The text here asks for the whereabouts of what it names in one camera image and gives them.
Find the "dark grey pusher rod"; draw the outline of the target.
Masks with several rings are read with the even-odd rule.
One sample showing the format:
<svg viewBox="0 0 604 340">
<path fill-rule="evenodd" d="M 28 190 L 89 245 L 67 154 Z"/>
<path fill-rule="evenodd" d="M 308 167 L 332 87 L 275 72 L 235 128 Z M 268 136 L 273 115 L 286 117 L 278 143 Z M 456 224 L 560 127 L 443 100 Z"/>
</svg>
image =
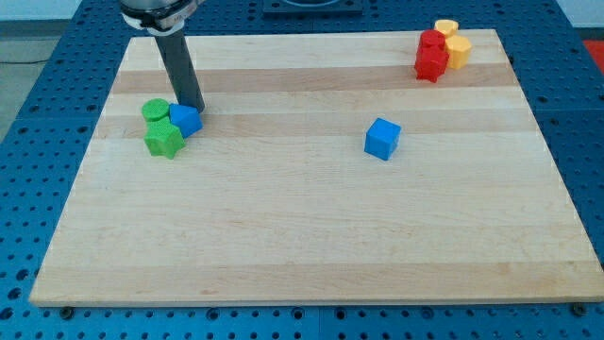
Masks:
<svg viewBox="0 0 604 340">
<path fill-rule="evenodd" d="M 205 102 L 183 31 L 178 30 L 168 36 L 158 36 L 155 41 L 177 103 L 202 112 L 205 109 Z"/>
</svg>

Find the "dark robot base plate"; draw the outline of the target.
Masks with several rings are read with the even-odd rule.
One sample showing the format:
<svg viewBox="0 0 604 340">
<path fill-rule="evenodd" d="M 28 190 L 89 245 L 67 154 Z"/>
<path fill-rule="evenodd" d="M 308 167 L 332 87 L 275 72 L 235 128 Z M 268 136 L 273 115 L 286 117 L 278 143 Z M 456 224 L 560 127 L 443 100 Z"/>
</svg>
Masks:
<svg viewBox="0 0 604 340">
<path fill-rule="evenodd" d="M 360 14 L 363 0 L 262 0 L 267 15 Z"/>
</svg>

